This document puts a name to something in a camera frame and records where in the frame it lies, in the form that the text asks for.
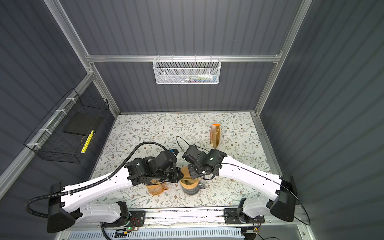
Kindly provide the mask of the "orange glass carafe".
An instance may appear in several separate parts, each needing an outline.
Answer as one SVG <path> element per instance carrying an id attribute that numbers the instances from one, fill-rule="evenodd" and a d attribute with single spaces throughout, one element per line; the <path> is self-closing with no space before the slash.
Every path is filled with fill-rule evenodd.
<path id="1" fill-rule="evenodd" d="M 149 183 L 145 184 L 148 189 L 148 193 L 151 195 L 160 195 L 162 192 L 169 189 L 169 186 L 165 182 L 160 182 L 158 180 L 151 180 Z"/>

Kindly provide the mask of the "grey glass carafe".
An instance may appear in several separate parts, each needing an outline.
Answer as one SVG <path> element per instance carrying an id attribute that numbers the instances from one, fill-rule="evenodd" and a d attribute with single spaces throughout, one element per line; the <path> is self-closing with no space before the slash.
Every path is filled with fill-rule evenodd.
<path id="1" fill-rule="evenodd" d="M 195 195 L 200 190 L 204 190 L 206 188 L 206 185 L 204 183 L 197 183 L 193 185 L 184 185 L 182 184 L 182 190 L 187 195 Z"/>

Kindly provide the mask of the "green glass dripper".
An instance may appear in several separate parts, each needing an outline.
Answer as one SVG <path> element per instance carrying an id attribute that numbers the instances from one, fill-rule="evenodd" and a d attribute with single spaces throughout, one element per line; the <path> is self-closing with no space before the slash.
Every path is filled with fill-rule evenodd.
<path id="1" fill-rule="evenodd" d="M 195 188 L 199 182 L 199 179 L 181 179 L 181 185 L 184 188 Z"/>

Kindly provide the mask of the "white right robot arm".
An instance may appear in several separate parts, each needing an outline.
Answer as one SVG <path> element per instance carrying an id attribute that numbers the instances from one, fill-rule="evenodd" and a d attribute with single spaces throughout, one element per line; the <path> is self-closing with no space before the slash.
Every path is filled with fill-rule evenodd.
<path id="1" fill-rule="evenodd" d="M 262 194 L 257 198 L 244 197 L 236 211 L 242 223 L 250 223 L 257 217 L 272 214 L 275 218 L 293 222 L 295 218 L 295 182 L 292 176 L 266 173 L 247 166 L 226 153 L 211 149 L 202 152 L 195 145 L 189 146 L 182 158 L 189 165 L 193 179 L 213 175 L 238 181 Z"/>

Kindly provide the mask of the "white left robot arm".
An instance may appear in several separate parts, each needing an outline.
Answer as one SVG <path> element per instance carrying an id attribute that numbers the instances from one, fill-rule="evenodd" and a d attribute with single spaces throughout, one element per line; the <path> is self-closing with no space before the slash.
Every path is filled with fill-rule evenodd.
<path id="1" fill-rule="evenodd" d="M 134 159 L 126 163 L 115 175 L 106 174 L 77 185 L 52 185 L 51 190 L 69 194 L 49 200 L 48 233 L 66 230 L 76 223 L 100 222 L 107 227 L 132 225 L 133 220 L 127 204 L 94 204 L 92 201 L 117 190 L 137 185 L 177 183 L 183 178 L 176 166 L 178 150 L 162 151 L 157 157 Z"/>

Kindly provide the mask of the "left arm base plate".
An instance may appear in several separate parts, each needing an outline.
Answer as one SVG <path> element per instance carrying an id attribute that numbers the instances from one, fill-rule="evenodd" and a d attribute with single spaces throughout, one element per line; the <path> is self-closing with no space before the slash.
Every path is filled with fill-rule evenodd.
<path id="1" fill-rule="evenodd" d="M 146 211 L 130 211 L 129 214 L 123 214 L 116 221 L 112 223 L 103 223 L 104 228 L 117 228 L 117 227 L 143 227 L 145 223 Z"/>

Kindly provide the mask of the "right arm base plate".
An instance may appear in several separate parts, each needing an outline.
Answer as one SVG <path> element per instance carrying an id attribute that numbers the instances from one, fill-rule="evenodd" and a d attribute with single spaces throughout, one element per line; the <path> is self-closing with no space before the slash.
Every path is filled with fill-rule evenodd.
<path id="1" fill-rule="evenodd" d="M 227 225 L 233 224 L 263 224 L 265 223 L 264 216 L 256 216 L 255 218 L 250 218 L 247 215 L 240 213 L 238 214 L 237 208 L 225 208 L 224 218 Z"/>

